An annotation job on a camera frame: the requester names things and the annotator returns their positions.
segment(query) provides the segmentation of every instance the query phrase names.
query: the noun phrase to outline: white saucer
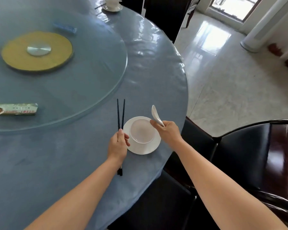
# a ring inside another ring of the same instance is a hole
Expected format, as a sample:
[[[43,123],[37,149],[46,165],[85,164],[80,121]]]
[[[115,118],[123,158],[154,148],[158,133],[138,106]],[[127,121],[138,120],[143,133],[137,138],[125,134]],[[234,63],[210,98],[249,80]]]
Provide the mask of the white saucer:
[[[119,4],[117,7],[112,8],[112,7],[108,7],[107,5],[103,5],[102,8],[106,11],[118,12],[118,11],[121,11],[123,9],[123,6],[121,4]]]
[[[144,116],[138,116],[138,117],[134,117],[134,118],[128,120],[125,123],[123,130],[129,136],[130,136],[130,128],[131,128],[132,123],[138,119],[150,120],[150,118],[147,118]],[[161,137],[160,137],[158,131],[156,129],[155,129],[155,131],[156,131],[155,138],[151,142],[146,143],[146,144],[135,142],[134,139],[132,139],[130,137],[128,140],[130,143],[130,147],[128,147],[128,150],[135,153],[135,154],[139,154],[139,155],[145,155],[145,154],[149,154],[149,153],[155,151],[161,142]]]

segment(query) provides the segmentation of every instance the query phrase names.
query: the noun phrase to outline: white teacup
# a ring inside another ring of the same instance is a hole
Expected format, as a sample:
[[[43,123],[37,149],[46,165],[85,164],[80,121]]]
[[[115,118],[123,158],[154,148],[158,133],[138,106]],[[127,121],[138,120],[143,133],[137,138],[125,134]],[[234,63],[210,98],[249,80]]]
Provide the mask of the white teacup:
[[[119,5],[119,0],[105,0],[107,7],[115,8]]]
[[[155,129],[149,120],[135,120],[130,127],[130,136],[138,143],[149,143],[155,138]]]

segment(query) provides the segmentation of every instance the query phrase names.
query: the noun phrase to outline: blue tablecloth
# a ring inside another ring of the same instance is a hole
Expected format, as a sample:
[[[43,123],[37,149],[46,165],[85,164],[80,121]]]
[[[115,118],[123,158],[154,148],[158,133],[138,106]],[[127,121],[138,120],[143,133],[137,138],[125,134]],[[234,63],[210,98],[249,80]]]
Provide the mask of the blue tablecloth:
[[[0,0],[0,9],[56,7],[97,16],[117,32],[127,48],[122,82],[82,118],[34,131],[0,133],[0,230],[21,230],[92,173],[107,157],[117,131],[116,99],[126,99],[125,120],[151,117],[183,127],[188,85],[181,57],[153,23],[127,8],[95,10],[102,0]],[[128,152],[123,176],[115,176],[87,229],[104,229],[126,212],[159,175],[171,154],[161,142],[148,155]]]

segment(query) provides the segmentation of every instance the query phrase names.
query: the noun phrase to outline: metal disc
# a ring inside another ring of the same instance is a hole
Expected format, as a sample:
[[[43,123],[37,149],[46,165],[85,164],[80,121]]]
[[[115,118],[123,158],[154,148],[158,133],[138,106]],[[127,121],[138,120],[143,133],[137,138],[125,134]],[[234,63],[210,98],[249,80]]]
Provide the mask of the metal disc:
[[[32,43],[27,47],[27,52],[32,56],[43,56],[51,52],[51,47],[45,43]]]

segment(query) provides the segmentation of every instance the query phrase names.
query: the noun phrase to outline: doorway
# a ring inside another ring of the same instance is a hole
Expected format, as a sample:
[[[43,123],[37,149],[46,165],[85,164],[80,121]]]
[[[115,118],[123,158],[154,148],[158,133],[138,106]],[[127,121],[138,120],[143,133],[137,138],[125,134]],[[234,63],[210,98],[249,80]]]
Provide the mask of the doorway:
[[[230,18],[244,22],[261,0],[213,0],[211,7]]]

